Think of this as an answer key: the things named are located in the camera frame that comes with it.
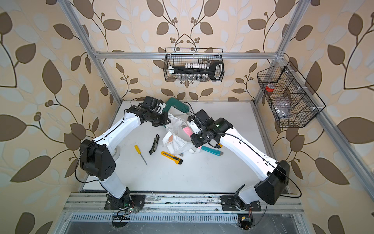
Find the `white printed tote bag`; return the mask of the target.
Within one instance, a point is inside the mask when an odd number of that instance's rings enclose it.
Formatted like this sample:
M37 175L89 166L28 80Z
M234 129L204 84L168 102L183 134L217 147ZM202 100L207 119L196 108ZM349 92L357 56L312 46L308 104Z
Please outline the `white printed tote bag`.
M171 123L165 126L166 135L163 138L163 146L166 146L168 151L173 155L179 155L189 152L191 154L200 153L191 142L190 136L184 131L183 127L188 126L188 115L173 115L168 113L168 118Z

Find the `yellow black utility knife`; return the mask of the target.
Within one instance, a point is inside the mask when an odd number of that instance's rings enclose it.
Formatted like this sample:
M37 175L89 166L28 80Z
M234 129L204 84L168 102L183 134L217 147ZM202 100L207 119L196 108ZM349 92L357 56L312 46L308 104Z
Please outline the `yellow black utility knife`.
M174 156L170 153L167 153L165 151L161 152L161 155L165 156L166 158L173 160L176 164L181 165L183 163L183 160L177 156Z

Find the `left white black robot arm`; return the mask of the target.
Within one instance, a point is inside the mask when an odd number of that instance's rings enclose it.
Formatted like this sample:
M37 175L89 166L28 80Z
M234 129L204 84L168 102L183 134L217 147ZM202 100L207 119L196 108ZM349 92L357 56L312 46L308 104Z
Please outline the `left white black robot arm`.
M80 168L96 178L100 185L115 199L121 199L128 190L115 172L113 154L116 147L134 129L144 122L159 127L171 123L167 112L157 112L133 106L124 112L119 122L93 140L84 140L80 150Z

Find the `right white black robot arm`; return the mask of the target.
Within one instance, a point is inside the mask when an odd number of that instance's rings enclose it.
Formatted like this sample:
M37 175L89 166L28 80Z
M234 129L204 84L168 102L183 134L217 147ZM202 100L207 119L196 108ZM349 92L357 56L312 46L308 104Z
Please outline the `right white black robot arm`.
M269 205L276 203L289 183L290 166L287 162L267 156L223 118L216 121L211 118L202 121L197 116L190 116L188 122L193 131L191 141L195 147L199 148L214 140L237 155L259 178L257 184L244 185L238 190L237 206L240 209L245 209L258 200Z

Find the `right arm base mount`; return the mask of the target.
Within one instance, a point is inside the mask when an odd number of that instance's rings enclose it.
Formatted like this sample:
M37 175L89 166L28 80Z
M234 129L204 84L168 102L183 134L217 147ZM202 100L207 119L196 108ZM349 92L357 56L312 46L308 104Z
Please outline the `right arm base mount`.
M226 212L260 212L262 210L261 204L259 201L246 204L236 195L224 195L220 197L220 204L222 210Z

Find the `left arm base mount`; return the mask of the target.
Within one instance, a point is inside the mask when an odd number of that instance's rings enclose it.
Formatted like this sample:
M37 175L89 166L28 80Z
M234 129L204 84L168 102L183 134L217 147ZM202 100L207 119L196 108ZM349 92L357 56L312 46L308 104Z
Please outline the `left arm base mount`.
M143 209L145 205L145 195L124 195L122 198L117 199L110 195L106 195L106 203L104 206L105 210L120 210L120 211L132 211L138 213Z

